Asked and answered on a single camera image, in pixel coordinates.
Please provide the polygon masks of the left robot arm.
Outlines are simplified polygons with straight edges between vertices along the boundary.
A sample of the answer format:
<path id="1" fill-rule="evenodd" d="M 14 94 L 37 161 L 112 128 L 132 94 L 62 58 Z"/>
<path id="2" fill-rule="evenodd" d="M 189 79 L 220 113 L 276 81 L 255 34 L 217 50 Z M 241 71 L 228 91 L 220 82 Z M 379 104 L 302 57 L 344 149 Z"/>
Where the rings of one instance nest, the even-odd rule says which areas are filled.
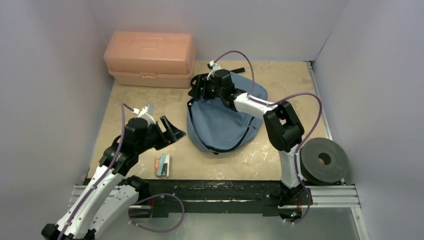
<path id="1" fill-rule="evenodd" d="M 56 223 L 48 223 L 41 231 L 46 240 L 94 240 L 101 229 L 133 204 L 154 204 L 149 183 L 135 175 L 126 177 L 138 162 L 139 155 L 154 148 L 161 150 L 186 136 L 165 116 L 158 122 L 146 117 L 131 118 L 122 123 L 117 136 L 99 161 L 99 166 L 68 212 Z"/>

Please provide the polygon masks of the light blue stapler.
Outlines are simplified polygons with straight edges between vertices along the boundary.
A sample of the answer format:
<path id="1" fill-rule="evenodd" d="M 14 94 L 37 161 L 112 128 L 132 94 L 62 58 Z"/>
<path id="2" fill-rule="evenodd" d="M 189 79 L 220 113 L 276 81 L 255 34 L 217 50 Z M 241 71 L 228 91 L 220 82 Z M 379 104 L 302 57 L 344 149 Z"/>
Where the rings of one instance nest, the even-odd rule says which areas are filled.
<path id="1" fill-rule="evenodd" d="M 158 177 L 166 177 L 168 178 L 170 175 L 170 155 L 163 153 L 160 156 L 160 165 L 159 170 L 161 171 L 161 176 Z"/>

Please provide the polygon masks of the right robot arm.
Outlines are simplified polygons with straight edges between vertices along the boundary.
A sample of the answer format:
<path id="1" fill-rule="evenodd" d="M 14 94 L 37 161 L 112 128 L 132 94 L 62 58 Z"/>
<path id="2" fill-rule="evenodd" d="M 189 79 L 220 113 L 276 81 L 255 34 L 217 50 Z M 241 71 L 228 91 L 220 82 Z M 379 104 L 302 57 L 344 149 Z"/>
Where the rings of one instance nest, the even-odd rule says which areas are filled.
<path id="1" fill-rule="evenodd" d="M 187 102 L 187 130 L 192 143 L 203 152 L 232 152 L 264 126 L 271 145 L 278 151 L 281 176 L 280 204 L 292 204 L 309 189 L 302 181 L 298 153 L 305 129 L 292 105 L 267 101 L 264 88 L 248 93 L 251 80 L 221 69 L 191 79 Z"/>

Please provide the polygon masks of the blue backpack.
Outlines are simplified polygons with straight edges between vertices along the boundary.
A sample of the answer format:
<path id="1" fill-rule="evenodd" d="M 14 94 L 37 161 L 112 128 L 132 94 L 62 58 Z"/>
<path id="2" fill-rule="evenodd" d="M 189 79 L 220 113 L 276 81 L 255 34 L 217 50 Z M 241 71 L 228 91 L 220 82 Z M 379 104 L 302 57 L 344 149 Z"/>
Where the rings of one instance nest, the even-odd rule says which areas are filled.
<path id="1" fill-rule="evenodd" d="M 262 124 L 262 119 L 226 108 L 218 97 L 187 102 L 187 135 L 202 152 L 232 152 L 252 140 Z"/>

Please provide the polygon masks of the small orange eraser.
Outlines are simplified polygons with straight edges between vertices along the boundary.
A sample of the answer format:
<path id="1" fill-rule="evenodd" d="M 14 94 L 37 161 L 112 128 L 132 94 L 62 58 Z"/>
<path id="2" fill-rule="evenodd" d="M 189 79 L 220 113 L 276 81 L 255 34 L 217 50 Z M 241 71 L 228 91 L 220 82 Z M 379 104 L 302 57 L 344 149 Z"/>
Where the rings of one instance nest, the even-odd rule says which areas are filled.
<path id="1" fill-rule="evenodd" d="M 160 177 L 161 176 L 161 171 L 159 170 L 160 162 L 161 162 L 161 158 L 160 157 L 156 157 L 155 158 L 155 161 L 154 161 L 154 174 L 157 177 Z"/>

